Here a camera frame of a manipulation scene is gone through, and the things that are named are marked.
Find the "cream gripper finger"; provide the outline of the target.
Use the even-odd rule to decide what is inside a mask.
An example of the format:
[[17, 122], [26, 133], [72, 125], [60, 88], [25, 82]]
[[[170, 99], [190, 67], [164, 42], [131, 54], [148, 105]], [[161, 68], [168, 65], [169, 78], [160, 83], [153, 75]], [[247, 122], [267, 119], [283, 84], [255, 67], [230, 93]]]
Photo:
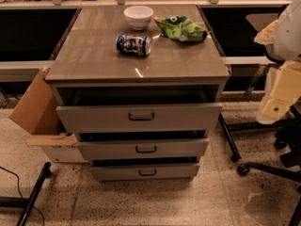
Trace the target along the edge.
[[260, 124], [279, 121], [301, 98], [301, 62], [287, 60], [270, 80], [256, 116]]

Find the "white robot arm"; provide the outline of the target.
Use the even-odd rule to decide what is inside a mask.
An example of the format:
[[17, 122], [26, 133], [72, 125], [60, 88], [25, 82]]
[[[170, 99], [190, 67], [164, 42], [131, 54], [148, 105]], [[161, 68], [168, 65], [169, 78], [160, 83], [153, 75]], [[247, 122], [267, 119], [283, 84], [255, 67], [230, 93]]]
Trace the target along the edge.
[[272, 44], [274, 53], [284, 60], [276, 70], [276, 79], [265, 90], [256, 120], [261, 124], [279, 121], [301, 97], [301, 0], [293, 0], [254, 39]]

